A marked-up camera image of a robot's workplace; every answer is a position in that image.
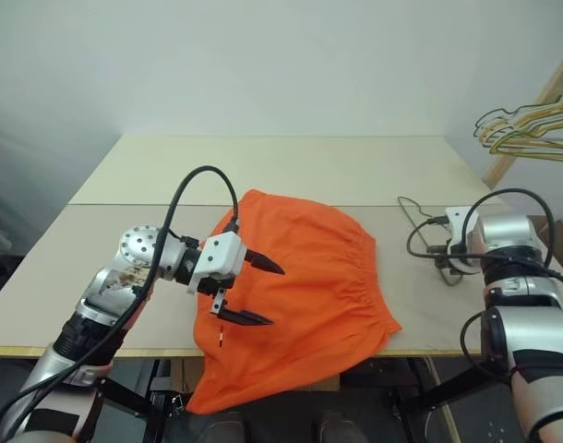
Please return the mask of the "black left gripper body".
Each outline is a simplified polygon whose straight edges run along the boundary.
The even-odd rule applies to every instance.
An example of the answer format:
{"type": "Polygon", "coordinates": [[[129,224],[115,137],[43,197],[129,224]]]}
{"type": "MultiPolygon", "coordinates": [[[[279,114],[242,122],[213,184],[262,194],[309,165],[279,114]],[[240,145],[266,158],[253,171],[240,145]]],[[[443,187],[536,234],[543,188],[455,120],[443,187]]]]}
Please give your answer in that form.
{"type": "Polygon", "coordinates": [[[215,296],[220,290],[227,291],[234,286],[235,276],[216,279],[211,276],[201,276],[198,280],[197,293],[215,296]]]}

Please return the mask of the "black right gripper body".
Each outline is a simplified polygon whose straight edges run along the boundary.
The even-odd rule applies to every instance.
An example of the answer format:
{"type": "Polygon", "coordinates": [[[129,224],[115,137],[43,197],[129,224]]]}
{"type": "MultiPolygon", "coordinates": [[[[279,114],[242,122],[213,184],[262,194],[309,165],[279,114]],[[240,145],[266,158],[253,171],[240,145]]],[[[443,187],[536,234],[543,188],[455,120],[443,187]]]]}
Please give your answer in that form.
{"type": "Polygon", "coordinates": [[[426,252],[433,257],[434,265],[440,271],[450,269],[449,259],[447,258],[448,247],[446,245],[430,245],[426,252]]]}

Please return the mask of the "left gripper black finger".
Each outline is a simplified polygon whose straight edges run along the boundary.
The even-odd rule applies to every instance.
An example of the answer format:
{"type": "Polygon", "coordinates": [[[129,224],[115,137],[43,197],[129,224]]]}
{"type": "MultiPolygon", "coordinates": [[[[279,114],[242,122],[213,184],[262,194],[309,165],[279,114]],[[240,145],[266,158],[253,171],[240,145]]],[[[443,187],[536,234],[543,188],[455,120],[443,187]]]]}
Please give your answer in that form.
{"type": "Polygon", "coordinates": [[[217,318],[241,326],[268,326],[273,321],[251,311],[233,311],[227,307],[226,290],[221,288],[213,296],[210,308],[212,315],[217,318]]]}
{"type": "Polygon", "coordinates": [[[280,275],[285,274],[283,268],[272,259],[251,249],[246,250],[244,261],[248,262],[255,269],[280,275]]]}

